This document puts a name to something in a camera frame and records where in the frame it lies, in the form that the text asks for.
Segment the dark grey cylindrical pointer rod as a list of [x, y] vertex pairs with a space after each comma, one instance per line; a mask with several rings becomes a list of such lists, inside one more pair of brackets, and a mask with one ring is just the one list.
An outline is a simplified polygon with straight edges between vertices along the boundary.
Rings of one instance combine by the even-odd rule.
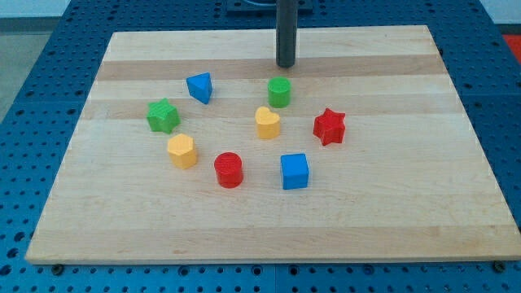
[[296, 32], [298, 28], [298, 2], [276, 1], [276, 63], [290, 68], [296, 62]]

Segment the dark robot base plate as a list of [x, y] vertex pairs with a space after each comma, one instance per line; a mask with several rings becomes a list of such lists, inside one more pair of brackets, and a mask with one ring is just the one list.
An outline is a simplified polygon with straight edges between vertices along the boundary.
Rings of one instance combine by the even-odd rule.
[[[276, 0], [225, 0], [226, 13], [242, 15], [247, 13], [272, 13], [276, 11]], [[311, 13], [313, 0], [296, 0], [299, 13]]]

